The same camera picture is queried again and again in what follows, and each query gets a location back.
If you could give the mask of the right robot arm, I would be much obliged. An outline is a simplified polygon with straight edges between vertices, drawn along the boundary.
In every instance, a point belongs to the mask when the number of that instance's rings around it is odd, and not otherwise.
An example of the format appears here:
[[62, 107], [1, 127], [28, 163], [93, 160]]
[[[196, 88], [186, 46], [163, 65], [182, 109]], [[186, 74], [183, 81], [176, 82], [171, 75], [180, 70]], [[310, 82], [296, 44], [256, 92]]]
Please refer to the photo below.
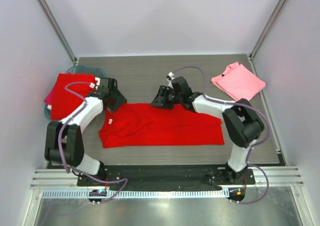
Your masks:
[[232, 141], [231, 154], [225, 165], [225, 177], [233, 184], [241, 181], [247, 171], [253, 146], [265, 129], [255, 108], [246, 99], [226, 101], [194, 92], [184, 77], [173, 78], [168, 86], [160, 86], [150, 105], [172, 109], [175, 104], [224, 121]]

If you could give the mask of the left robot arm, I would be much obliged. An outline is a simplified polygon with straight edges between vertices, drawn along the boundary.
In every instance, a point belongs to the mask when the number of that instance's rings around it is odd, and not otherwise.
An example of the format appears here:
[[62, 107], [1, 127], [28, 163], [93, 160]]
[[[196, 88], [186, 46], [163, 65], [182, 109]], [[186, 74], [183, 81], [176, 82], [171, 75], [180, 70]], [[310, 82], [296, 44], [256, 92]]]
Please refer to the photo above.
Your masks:
[[44, 157], [61, 164], [67, 173], [74, 170], [94, 185], [102, 185], [107, 177], [105, 165], [85, 153], [82, 133], [97, 115], [105, 110], [115, 112], [127, 99], [114, 78], [95, 78], [95, 83], [71, 82], [65, 90], [82, 103], [65, 118], [48, 124]]

